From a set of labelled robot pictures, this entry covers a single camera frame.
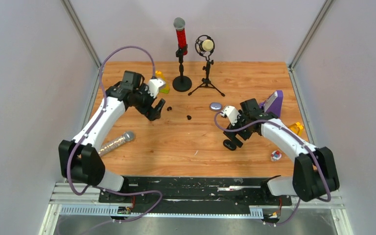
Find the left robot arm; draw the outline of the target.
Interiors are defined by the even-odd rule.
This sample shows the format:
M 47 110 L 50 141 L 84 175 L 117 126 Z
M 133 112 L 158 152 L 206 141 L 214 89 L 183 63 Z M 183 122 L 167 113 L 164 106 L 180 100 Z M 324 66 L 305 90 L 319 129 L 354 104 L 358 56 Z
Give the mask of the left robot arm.
M 109 189 L 118 202 L 130 197 L 130 188 L 125 186 L 125 178 L 108 171 L 99 155 L 102 144 L 114 123 L 134 107 L 149 121 L 161 117 L 165 100 L 161 99 L 153 107 L 165 81 L 152 77 L 147 83 L 140 73 L 125 71 L 123 79 L 109 87 L 97 111 L 72 140 L 60 142 L 58 151 L 62 176 L 92 187 Z

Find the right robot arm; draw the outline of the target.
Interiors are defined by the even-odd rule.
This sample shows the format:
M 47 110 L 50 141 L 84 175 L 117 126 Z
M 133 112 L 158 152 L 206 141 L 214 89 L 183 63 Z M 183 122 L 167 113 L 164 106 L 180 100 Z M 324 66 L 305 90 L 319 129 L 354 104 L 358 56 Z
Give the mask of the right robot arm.
M 237 136 L 247 140 L 257 133 L 275 144 L 294 164 L 291 177 L 274 176 L 263 182 L 262 202 L 273 204 L 281 195 L 297 196 L 305 202 L 330 201 L 331 192 L 340 187 L 332 151 L 316 147 L 293 133 L 276 114 L 264 111 L 255 99 L 240 105 L 239 110 L 226 106 L 220 113 L 230 122 L 223 133 L 231 143 L 241 146 Z

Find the lavender earbud charging case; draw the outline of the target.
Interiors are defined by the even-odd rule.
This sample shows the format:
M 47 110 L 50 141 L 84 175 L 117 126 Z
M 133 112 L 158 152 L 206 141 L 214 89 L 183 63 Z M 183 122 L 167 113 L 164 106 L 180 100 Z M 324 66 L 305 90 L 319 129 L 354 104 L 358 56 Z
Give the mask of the lavender earbud charging case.
M 219 112 L 222 110 L 222 104 L 221 103 L 218 103 L 218 102 L 212 102 L 210 104 L 210 110 L 212 110 L 213 112 Z

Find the black earbud charging case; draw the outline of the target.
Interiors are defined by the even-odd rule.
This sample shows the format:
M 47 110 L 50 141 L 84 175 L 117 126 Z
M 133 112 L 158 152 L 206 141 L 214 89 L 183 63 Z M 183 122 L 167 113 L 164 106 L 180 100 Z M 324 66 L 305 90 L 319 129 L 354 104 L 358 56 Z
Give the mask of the black earbud charging case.
M 224 140 L 223 146 L 230 151 L 235 151 L 237 149 L 237 146 L 231 140 Z

